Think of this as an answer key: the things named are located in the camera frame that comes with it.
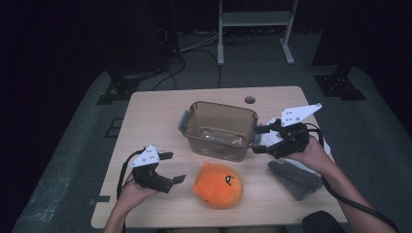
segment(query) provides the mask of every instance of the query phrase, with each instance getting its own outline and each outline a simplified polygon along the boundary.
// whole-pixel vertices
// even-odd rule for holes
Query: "shelf leg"
[[[218,64],[219,65],[224,65],[224,55],[223,55],[223,0],[219,1]]]
[[[289,19],[288,19],[288,26],[286,28],[285,38],[280,40],[282,50],[284,51],[286,60],[289,65],[294,65],[294,59],[293,59],[291,50],[289,49],[288,42],[289,42],[289,38],[292,32],[292,26],[293,26],[294,16],[296,14],[297,2],[298,0],[293,1],[293,6],[291,9],[291,13],[289,15]]]

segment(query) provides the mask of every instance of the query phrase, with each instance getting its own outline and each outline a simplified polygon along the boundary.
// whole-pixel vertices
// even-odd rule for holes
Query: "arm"
[[[340,195],[373,209],[342,170],[327,156],[316,138],[310,138],[309,145],[304,152],[293,153],[288,158],[299,161],[318,172],[327,180],[332,189]],[[340,201],[339,205],[354,232],[395,232],[387,223],[375,216],[371,216]]]
[[[129,183],[132,179],[133,176],[130,174],[125,182],[127,184],[124,186],[119,200],[106,222],[103,230],[104,233],[121,233],[129,212],[139,206],[146,198],[158,193],[158,191],[153,189],[143,188],[135,182]]]

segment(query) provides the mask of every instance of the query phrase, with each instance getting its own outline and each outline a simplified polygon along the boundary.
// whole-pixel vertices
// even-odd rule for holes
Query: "handle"
[[[182,133],[186,132],[186,129],[187,129],[186,125],[188,124],[188,120],[189,120],[189,111],[185,110],[183,112],[183,115],[182,115],[181,120],[180,120],[179,125],[178,125],[178,129]]]

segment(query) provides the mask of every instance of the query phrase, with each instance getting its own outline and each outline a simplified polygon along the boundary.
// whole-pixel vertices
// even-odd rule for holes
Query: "plush toy eye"
[[[234,179],[234,177],[226,176],[225,179],[226,179],[226,183],[229,184],[229,185],[231,185],[230,181],[231,181],[232,179]]]

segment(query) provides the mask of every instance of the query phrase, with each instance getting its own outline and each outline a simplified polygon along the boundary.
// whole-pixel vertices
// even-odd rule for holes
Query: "gray floor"
[[[287,65],[279,38],[280,35],[255,36],[249,44],[225,47],[221,87],[300,86],[309,103],[323,104],[315,116],[336,163],[377,210],[389,216],[401,232],[410,231],[412,139],[372,80],[354,68],[349,78],[366,100],[325,98],[314,75],[329,74],[334,67],[310,66],[320,34],[292,34],[294,66]],[[181,47],[204,39],[181,36]],[[201,49],[216,55],[215,44]],[[186,67],[175,75],[178,89],[218,87],[219,68],[210,54],[192,51],[183,54],[183,59]],[[175,61],[170,72],[181,67]],[[152,90],[167,76],[164,73],[141,82],[138,91]],[[109,83],[108,75],[102,73],[90,87],[14,232],[101,232],[91,227],[90,220],[116,143],[116,138],[105,135],[112,120],[124,116],[128,104],[116,101],[111,105],[96,105]],[[156,90],[173,88],[171,80],[167,80]],[[303,232],[300,225],[288,226],[288,230]]]

